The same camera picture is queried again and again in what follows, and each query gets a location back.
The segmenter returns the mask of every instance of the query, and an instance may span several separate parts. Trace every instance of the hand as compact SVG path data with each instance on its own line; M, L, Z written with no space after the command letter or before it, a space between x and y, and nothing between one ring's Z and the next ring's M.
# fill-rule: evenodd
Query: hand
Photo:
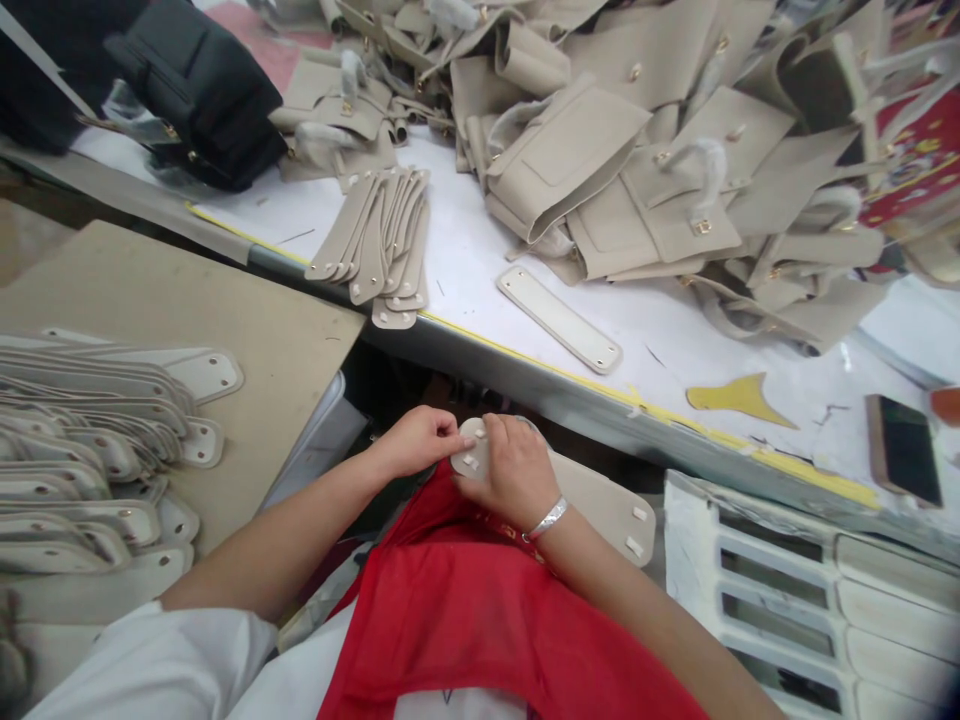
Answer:
M421 405L400 418L365 453L387 482L424 470L477 444L460 435L453 413Z
M454 482L464 497L495 512L520 532L530 532L560 499L547 455L547 442L526 423L509 415L483 416L490 438L486 480L461 475Z

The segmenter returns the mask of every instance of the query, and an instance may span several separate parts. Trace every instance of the black bag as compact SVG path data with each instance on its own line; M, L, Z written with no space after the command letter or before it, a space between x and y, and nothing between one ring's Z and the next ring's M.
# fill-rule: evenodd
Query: black bag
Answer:
M156 0L104 48L172 143L163 163L222 190L246 190L287 145L267 116L283 104L250 52L184 0Z
M117 75L103 50L104 38L126 32L147 0L2 0L2 4L50 57L61 79L99 114ZM0 132L43 152L67 152L84 129L77 108L2 31L0 68Z

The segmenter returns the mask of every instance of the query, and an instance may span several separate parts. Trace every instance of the white table surface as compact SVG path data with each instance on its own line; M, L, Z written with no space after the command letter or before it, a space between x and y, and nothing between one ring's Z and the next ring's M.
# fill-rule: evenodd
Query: white table surface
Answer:
M692 292L675 280L598 281L571 288L533 256L522 258L519 262L533 275L623 348L621 365L610 375L597 375L496 289L494 279L509 266L504 255L515 239L487 214L474 176L455 172L453 148L423 127L413 128L411 135L410 145L398 149L400 163L431 172L425 314L628 405L680 419L707 435L737 438L744 454L758 453L762 460L775 449L805 458L826 474L871 488L887 509L918 512L871 478L865 396L880 393L923 408L924 392L856 338L820 358L803 358L775 338L744 343L721 335L703 318ZM74 151L156 184L143 170L146 151L122 136L90 129ZM194 210L202 217L303 265L323 243L343 202L335 180L284 184L276 169L244 193L184 197L200 201ZM720 386L757 372L767 373L764 394L770 405L799 429L732 411L698 411L686 401L687 388ZM955 439L946 444L957 446ZM938 464L944 509L919 512L957 535L960 469L943 454Z

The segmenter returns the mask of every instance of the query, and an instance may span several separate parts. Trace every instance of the mobile phone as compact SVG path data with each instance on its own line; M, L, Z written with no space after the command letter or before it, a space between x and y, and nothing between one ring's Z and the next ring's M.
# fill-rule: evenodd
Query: mobile phone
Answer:
M883 395L867 396L870 469L879 485L943 507L930 422L919 410Z

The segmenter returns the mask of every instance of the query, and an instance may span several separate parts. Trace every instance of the person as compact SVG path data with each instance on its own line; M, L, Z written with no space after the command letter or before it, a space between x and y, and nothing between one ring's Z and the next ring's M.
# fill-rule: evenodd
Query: person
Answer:
M783 717L576 507L558 512L538 432L484 423L489 477L469 480L447 458L476 441L449 412L411 410L108 626L28 717ZM390 480L438 462L331 618L264 664L344 530Z

